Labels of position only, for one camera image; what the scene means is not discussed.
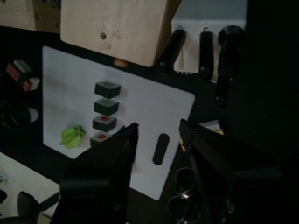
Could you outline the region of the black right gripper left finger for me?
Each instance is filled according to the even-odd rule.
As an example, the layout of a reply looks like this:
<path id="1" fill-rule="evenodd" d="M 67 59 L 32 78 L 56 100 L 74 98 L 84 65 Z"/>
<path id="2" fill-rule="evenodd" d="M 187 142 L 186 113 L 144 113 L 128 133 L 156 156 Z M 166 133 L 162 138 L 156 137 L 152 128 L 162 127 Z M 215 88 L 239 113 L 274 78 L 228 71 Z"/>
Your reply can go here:
<path id="1" fill-rule="evenodd" d="M 51 224 L 127 224 L 138 138 L 138 123 L 132 122 L 74 159 L 60 181 Z"/>

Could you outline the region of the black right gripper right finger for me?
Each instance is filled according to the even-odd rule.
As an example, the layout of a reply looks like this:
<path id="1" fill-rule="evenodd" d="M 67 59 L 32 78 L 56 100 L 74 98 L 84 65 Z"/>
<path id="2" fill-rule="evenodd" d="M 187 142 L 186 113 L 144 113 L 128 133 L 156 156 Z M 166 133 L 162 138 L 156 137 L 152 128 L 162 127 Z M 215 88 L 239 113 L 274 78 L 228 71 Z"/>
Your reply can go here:
<path id="1" fill-rule="evenodd" d="M 199 186 L 200 224 L 299 224 L 299 175 L 262 151 L 180 121 Z"/>

